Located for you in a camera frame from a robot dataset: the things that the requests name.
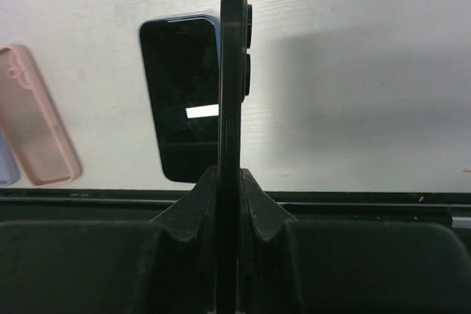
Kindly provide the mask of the lilac phone case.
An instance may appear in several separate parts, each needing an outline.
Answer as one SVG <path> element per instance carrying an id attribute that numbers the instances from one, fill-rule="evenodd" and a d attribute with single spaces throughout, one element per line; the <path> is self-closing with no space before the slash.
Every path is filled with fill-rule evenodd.
<path id="1" fill-rule="evenodd" d="M 20 179 L 20 171 L 18 169 L 15 158 L 10 151 L 10 147 L 4 136 L 0 137 L 0 158 L 1 158 L 1 186 L 7 187 L 13 185 Z"/>

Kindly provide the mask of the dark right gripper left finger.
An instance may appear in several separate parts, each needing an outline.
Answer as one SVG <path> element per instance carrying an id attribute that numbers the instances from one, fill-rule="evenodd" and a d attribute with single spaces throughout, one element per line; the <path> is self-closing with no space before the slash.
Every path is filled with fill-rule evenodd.
<path id="1" fill-rule="evenodd" d="M 211 313 L 216 172 L 172 205 L 1 204 L 3 313 Z"/>

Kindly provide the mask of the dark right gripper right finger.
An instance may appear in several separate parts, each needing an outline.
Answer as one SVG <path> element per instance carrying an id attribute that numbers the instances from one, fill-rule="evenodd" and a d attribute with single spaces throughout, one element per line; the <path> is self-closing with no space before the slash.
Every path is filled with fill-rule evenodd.
<path id="1" fill-rule="evenodd" d="M 243 313 L 468 313 L 470 231 L 448 211 L 281 205 L 241 173 Z"/>

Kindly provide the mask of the black phone from lilac case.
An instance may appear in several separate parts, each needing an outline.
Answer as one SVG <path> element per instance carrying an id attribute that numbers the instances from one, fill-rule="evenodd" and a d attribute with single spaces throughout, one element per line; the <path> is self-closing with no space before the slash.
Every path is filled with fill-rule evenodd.
<path id="1" fill-rule="evenodd" d="M 191 14 L 146 21 L 139 42 L 164 176 L 195 183 L 217 164 L 219 19 Z"/>

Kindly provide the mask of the pink phone case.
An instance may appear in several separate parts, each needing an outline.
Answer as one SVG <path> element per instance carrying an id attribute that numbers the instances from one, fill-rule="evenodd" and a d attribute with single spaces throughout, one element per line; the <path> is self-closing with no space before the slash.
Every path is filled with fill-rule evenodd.
<path id="1" fill-rule="evenodd" d="M 71 182 L 82 174 L 40 69 L 21 44 L 1 48 L 1 133 L 34 186 Z"/>

